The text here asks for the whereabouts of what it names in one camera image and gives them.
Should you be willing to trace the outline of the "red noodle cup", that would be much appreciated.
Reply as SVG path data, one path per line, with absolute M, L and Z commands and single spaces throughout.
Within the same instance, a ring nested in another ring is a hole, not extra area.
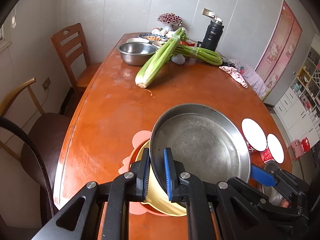
M 260 157 L 263 163 L 275 161 L 282 164 L 284 162 L 284 151 L 279 139 L 274 134 L 267 135 L 267 147 L 263 152 L 260 152 Z
M 249 153 L 262 152 L 267 148 L 266 135 L 257 122 L 250 118 L 245 118 L 242 120 L 241 129 Z

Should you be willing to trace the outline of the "yellow scalloped plate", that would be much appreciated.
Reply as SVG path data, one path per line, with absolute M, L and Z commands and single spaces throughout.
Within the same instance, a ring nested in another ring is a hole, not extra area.
M 129 212 L 133 215 L 150 213 L 161 217 L 186 216 L 186 208 L 169 201 L 167 193 L 162 189 L 150 167 L 148 194 L 142 203 L 131 203 Z

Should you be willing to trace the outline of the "steel pan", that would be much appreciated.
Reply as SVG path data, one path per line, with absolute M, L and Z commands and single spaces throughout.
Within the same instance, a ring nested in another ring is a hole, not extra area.
M 238 177 L 248 182 L 251 161 L 245 140 L 225 115 L 205 105 L 185 103 L 172 107 L 156 121 L 150 138 L 155 177 L 167 189 L 164 149 L 202 181 L 216 184 Z

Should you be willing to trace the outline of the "orange bear-shaped plate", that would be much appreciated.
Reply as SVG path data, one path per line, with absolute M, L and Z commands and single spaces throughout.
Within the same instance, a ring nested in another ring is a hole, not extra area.
M 131 154 L 124 158 L 122 161 L 122 167 L 118 170 L 119 174 L 124 174 L 130 170 L 130 166 L 135 162 L 138 152 L 142 146 L 150 139 L 151 131 L 141 130 L 137 132 L 132 138 L 133 151 Z M 138 202 L 130 202 L 129 213 L 133 215 L 143 215 L 150 213 L 156 216 L 167 217 L 168 215 L 163 214 L 154 209 L 150 204 L 142 204 Z

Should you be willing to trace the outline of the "pink toy stool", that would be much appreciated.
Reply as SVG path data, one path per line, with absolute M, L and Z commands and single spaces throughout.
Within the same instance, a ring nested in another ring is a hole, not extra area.
M 306 152 L 308 152 L 310 148 L 311 148 L 310 141 L 308 140 L 307 137 L 303 138 L 302 140 L 295 140 L 291 142 L 289 149 L 292 149 L 294 151 L 294 157 L 291 158 L 291 160 L 299 159 Z

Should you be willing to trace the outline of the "white shelf cabinet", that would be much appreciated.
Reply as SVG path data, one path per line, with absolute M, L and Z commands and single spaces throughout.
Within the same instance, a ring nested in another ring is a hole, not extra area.
M 319 35 L 295 79 L 273 108 L 291 141 L 307 138 L 319 142 Z

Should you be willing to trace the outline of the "dark round chair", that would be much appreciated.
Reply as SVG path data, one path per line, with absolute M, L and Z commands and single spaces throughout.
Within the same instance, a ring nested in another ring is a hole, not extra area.
M 53 189 L 61 148 L 71 119 L 46 113 L 39 117 L 29 133 L 5 117 L 1 128 L 13 133 L 23 142 L 20 163 L 25 172 L 36 181 L 40 189 L 41 223 L 46 224 L 56 213 Z

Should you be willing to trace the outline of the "pink child clothing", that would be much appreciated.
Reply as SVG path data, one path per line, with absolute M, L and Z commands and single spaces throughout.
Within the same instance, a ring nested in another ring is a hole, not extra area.
M 242 63 L 240 60 L 230 59 L 229 61 L 235 65 L 235 68 L 242 75 L 244 80 L 253 88 L 259 98 L 263 100 L 266 95 L 266 86 L 257 72 L 249 65 Z

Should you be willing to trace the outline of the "pink cloth on table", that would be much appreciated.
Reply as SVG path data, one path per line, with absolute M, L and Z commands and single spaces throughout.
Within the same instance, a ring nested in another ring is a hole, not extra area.
M 225 73 L 229 74 L 237 83 L 242 85 L 242 87 L 247 88 L 248 85 L 242 75 L 236 71 L 234 67 L 229 67 L 229 66 L 220 66 L 219 67 L 221 70 L 223 70 Z

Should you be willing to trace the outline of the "white mesh fruit wrap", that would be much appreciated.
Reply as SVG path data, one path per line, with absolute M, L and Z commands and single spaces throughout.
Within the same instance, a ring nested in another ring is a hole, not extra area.
M 176 54 L 171 57 L 171 61 L 178 65 L 183 65 L 185 63 L 185 57 L 181 54 Z

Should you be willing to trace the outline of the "pink Hello Kitty poster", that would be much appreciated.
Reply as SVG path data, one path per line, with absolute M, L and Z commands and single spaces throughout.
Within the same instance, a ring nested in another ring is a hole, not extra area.
M 275 87 L 295 52 L 302 28 L 289 5 L 284 1 L 272 37 L 256 67 L 263 81 L 259 96 L 264 100 Z

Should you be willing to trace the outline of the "black thermos bottle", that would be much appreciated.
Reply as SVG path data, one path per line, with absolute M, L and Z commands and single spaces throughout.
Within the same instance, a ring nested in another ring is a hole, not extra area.
M 215 17 L 208 25 L 205 37 L 201 43 L 201 48 L 216 51 L 217 45 L 223 33 L 223 21 L 219 17 Z

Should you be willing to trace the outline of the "large celery stalk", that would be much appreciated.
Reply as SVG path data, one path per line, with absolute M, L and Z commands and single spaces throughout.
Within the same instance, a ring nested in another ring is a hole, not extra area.
M 135 78 L 135 84 L 140 88 L 147 88 L 162 66 L 173 55 L 174 50 L 180 44 L 181 41 L 185 41 L 187 35 L 184 28 L 178 28 L 172 37 L 165 42 L 148 61 L 142 66 Z

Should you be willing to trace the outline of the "steel mixing bowl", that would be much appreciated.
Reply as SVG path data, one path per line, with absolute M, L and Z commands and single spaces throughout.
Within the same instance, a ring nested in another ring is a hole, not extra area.
M 117 47 L 121 59 L 131 66 L 143 66 L 158 50 L 152 44 L 142 42 L 127 42 Z

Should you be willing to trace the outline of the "blue patterned food dish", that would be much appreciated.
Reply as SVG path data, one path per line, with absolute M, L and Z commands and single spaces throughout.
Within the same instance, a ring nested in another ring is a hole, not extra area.
M 163 41 L 163 42 L 167 42 L 167 40 L 168 40 L 165 36 L 158 35 L 158 34 L 152 34 L 152 33 L 139 34 L 138 37 L 139 37 L 139 38 L 147 39 L 147 40 L 149 40 L 150 42 L 153 42 L 153 41 Z

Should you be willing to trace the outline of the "brown wooden chair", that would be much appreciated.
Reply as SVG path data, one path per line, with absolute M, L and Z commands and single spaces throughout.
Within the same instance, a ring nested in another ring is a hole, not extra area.
M 61 29 L 50 39 L 72 86 L 62 103 L 60 114 L 71 117 L 101 63 L 93 63 L 90 60 L 87 42 L 80 23 Z M 72 70 L 72 64 L 81 56 L 84 58 L 85 68 L 76 77 Z

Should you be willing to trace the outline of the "dried flower bouquet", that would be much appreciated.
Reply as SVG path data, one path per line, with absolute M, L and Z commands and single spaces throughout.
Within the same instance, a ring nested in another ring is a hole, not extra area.
M 174 13 L 163 13 L 158 16 L 157 21 L 165 23 L 165 24 L 171 24 L 174 26 L 181 26 L 183 23 L 183 20 L 180 16 L 174 14 Z

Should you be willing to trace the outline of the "wall power socket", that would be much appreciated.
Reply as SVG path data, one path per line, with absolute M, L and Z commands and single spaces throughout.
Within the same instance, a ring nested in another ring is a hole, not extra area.
M 44 90 L 47 90 L 47 89 L 49 88 L 50 84 L 51 84 L 51 80 L 50 80 L 49 77 L 47 77 L 47 78 L 45 79 L 45 81 L 43 82 L 43 84 L 42 84 L 43 89 L 44 89 Z

